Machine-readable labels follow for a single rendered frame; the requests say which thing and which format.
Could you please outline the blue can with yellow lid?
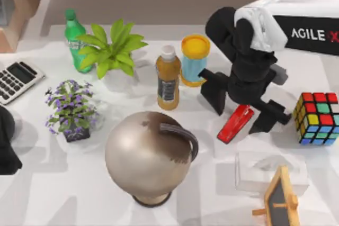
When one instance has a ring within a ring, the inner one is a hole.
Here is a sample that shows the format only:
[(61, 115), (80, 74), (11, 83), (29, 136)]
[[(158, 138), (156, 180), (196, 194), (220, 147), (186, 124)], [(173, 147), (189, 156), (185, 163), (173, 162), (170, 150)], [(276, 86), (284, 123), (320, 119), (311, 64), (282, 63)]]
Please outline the blue can with yellow lid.
[(210, 42), (207, 37), (200, 34), (187, 35), (181, 42), (182, 82), (189, 87), (199, 87), (204, 83), (204, 78), (198, 74), (207, 65), (207, 56), (210, 53)]

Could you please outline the green bottle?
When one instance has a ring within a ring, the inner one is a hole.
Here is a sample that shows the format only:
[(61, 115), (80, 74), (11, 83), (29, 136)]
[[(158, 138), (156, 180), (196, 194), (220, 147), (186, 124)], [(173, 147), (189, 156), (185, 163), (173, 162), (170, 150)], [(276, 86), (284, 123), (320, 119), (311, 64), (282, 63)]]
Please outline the green bottle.
[(81, 69), (81, 62), (85, 58), (84, 55), (80, 54), (80, 50), (86, 46), (86, 43), (79, 40), (79, 35), (86, 34), (86, 29), (78, 21), (76, 12), (73, 9), (65, 10), (66, 27), (64, 31), (67, 45), (73, 58), (73, 65), (80, 73), (88, 73), (91, 71), (93, 66)]

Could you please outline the white tissue box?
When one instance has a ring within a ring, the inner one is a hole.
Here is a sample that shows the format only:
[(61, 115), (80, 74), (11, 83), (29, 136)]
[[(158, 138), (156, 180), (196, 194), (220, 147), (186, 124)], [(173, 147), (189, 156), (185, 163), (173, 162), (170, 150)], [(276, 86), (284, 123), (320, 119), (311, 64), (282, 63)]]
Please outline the white tissue box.
[(302, 196), (309, 186), (303, 157), (268, 152), (238, 152), (236, 189), (263, 195), (279, 166), (287, 166), (294, 192)]

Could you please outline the orange juice bottle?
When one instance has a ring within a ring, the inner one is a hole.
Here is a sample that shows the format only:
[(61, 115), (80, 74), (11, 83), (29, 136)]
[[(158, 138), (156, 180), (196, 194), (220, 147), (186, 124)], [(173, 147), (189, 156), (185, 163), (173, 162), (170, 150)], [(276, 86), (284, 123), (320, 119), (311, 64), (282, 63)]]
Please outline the orange juice bottle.
[(172, 45), (161, 48), (156, 60), (157, 103), (164, 110), (171, 111), (179, 104), (179, 83), (181, 61)]

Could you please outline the grey calculator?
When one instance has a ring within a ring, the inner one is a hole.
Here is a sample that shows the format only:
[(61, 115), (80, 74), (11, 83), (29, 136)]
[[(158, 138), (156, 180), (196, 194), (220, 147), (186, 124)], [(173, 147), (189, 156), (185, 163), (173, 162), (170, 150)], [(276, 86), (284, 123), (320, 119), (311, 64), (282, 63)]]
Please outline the grey calculator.
[(45, 78), (35, 64), (19, 59), (0, 69), (0, 104), (8, 105)]

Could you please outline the green leafy potted plant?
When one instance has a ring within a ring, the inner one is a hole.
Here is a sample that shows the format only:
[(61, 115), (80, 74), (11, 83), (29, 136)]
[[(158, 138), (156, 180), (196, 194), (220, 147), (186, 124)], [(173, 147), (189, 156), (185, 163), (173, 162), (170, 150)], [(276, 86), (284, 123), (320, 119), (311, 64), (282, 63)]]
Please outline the green leafy potted plant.
[(123, 92), (135, 81), (135, 62), (132, 53), (148, 45), (144, 36), (132, 33), (133, 22), (124, 23), (123, 19), (113, 22), (108, 41), (105, 30), (92, 23), (92, 34), (81, 34), (76, 37), (84, 46), (79, 53), (84, 56), (80, 69), (96, 66), (96, 75), (108, 90)]

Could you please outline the wooden framed blackboard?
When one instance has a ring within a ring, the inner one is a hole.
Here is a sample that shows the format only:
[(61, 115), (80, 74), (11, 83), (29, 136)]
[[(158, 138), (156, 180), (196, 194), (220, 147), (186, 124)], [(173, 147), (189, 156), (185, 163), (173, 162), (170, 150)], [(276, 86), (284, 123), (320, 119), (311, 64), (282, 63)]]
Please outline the wooden framed blackboard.
[(264, 215), (266, 226), (301, 226), (298, 204), (288, 167), (279, 166), (264, 194), (264, 208), (253, 210), (252, 215)]

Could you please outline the large colourful puzzle cube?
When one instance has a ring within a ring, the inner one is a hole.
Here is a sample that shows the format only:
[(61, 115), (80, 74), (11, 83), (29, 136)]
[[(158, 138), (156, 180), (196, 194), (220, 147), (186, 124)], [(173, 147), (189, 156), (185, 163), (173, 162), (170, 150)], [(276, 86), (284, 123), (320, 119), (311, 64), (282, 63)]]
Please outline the large colourful puzzle cube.
[(339, 98), (336, 93), (301, 93), (292, 116), (301, 145), (331, 146), (339, 140)]

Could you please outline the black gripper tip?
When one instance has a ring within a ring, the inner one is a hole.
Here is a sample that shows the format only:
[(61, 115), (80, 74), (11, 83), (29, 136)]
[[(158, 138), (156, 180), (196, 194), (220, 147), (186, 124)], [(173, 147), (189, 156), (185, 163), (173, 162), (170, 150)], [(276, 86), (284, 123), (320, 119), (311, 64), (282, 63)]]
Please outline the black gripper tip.
[(0, 106), (0, 176), (14, 175), (22, 168), (22, 162), (11, 145), (14, 131), (13, 115)]

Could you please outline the purple flower potted plant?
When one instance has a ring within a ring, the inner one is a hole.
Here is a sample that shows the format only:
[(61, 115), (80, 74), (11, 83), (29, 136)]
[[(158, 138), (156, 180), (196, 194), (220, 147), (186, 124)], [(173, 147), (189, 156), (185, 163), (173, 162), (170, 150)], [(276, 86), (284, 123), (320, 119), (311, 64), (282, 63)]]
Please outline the purple flower potted plant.
[(69, 79), (61, 82), (54, 91), (49, 88), (45, 92), (45, 103), (54, 110), (44, 124), (50, 133), (63, 134), (68, 143), (91, 136), (90, 129), (99, 116), (96, 107), (90, 104), (91, 87), (88, 82), (80, 84)]

